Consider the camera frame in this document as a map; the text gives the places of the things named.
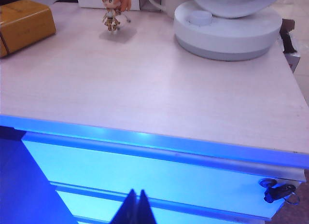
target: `anime figurine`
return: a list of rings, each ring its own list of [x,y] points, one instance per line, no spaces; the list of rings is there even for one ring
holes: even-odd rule
[[[102,0],[107,12],[103,17],[104,24],[107,26],[109,32],[114,32],[119,29],[120,22],[116,19],[116,16],[121,15],[121,12],[129,10],[131,8],[131,0]]]

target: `key ring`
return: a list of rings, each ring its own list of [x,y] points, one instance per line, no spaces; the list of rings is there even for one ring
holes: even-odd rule
[[[294,206],[297,206],[297,205],[299,205],[299,203],[300,203],[300,197],[296,194],[296,193],[291,193],[291,194],[293,194],[293,195],[295,195],[296,197],[297,197],[297,201],[296,202],[291,202],[291,201],[289,201],[288,199],[286,199],[285,197],[284,197],[284,200],[286,201],[286,203],[288,203],[288,204],[290,204],[290,205],[294,205]]]

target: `black triangular object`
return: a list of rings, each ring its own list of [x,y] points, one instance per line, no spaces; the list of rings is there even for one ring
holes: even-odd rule
[[[150,208],[150,204],[144,190],[140,193],[136,221],[136,224],[156,224],[155,217]]]
[[[136,194],[132,189],[110,224],[133,224],[135,219],[135,206]]]

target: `white mug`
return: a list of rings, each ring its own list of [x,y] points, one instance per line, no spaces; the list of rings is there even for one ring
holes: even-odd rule
[[[154,0],[149,0],[149,2],[153,4],[156,8],[166,12],[166,14],[169,17],[174,18],[176,8],[188,0],[161,0],[161,1],[162,5],[158,4]]]

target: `white round base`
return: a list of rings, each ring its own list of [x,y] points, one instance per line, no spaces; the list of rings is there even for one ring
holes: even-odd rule
[[[240,61],[259,57],[273,45],[282,25],[280,15],[270,8],[237,19],[213,16],[210,22],[200,16],[192,18],[200,10],[194,0],[181,4],[175,11],[174,30],[184,49],[210,59]]]

